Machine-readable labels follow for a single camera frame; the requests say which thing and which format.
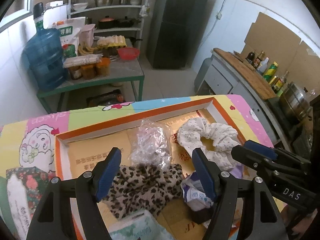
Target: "refrigerator door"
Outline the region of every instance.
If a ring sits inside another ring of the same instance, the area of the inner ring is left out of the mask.
[[[177,69],[187,62],[188,32],[185,26],[162,22],[153,67]]]
[[[167,0],[162,21],[187,25],[188,22],[199,20],[207,0]]]

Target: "leopard print fabric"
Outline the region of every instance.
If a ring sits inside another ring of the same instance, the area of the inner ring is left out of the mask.
[[[140,209],[158,216],[168,201],[182,195],[182,180],[180,164],[170,165],[168,171],[155,166],[121,165],[107,197],[102,201],[117,219]]]

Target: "red bowl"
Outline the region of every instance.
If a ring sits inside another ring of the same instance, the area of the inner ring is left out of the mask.
[[[137,58],[137,56],[139,56],[140,50],[136,48],[126,47],[118,49],[118,54],[123,60],[134,60]]]

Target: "metal screw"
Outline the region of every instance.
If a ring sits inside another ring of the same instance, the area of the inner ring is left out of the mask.
[[[55,184],[58,181],[59,181],[59,178],[58,177],[54,177],[54,178],[52,178],[51,183]]]
[[[92,176],[92,172],[91,172],[91,171],[86,171],[86,172],[83,174],[83,176],[84,176],[85,178],[90,178],[90,177]]]
[[[262,178],[260,178],[260,177],[255,177],[254,180],[256,182],[258,182],[258,183],[262,183],[263,182]]]
[[[221,176],[224,177],[224,178],[227,178],[227,177],[230,176],[230,173],[227,172],[227,171],[223,171],[223,172],[221,172]]]

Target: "blue water bottle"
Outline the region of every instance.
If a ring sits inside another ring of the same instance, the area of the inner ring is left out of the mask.
[[[24,53],[39,89],[50,91],[61,85],[68,74],[63,68],[60,32],[57,29],[44,29],[43,14],[43,3],[37,3],[33,7],[37,33],[27,42]]]

